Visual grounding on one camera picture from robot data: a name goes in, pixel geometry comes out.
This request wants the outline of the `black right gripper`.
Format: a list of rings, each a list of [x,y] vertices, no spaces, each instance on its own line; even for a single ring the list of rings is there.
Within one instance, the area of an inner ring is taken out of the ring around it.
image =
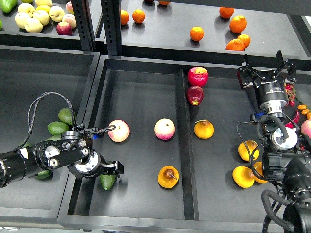
[[[257,106],[264,111],[281,111],[288,103],[285,84],[296,82],[296,66],[285,61],[282,52],[276,54],[279,66],[276,70],[257,70],[250,66],[248,55],[237,71],[242,89],[252,87],[255,91]]]

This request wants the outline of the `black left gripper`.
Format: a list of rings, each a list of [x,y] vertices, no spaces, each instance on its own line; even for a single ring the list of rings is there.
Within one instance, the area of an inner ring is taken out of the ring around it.
[[[120,176],[124,174],[124,165],[119,161],[106,162],[103,156],[93,150],[85,162],[70,166],[69,171],[78,179],[96,178],[104,173]]]

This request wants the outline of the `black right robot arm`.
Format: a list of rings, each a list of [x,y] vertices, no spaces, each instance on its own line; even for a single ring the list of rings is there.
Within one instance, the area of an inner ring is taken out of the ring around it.
[[[311,138],[296,121],[289,118],[284,107],[293,90],[287,85],[296,82],[296,66],[277,53],[277,69],[257,70],[245,58],[237,76],[243,89],[255,91],[259,113],[249,122],[256,125],[263,148],[262,170],[251,165],[254,176],[272,183],[276,191],[261,194],[266,212],[263,232],[271,222],[286,233],[308,233],[311,230]]]

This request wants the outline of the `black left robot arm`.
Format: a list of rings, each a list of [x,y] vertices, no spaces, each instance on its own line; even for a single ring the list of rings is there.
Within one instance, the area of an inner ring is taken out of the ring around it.
[[[0,155],[0,186],[32,177],[44,170],[67,167],[78,179],[93,179],[100,175],[120,176],[124,166],[119,161],[108,163],[93,149],[93,137],[103,135],[116,127],[86,129],[84,124],[77,125],[71,102],[65,98],[71,112],[73,127],[61,134],[59,140],[46,140],[32,147],[25,146],[25,139],[13,151]]]

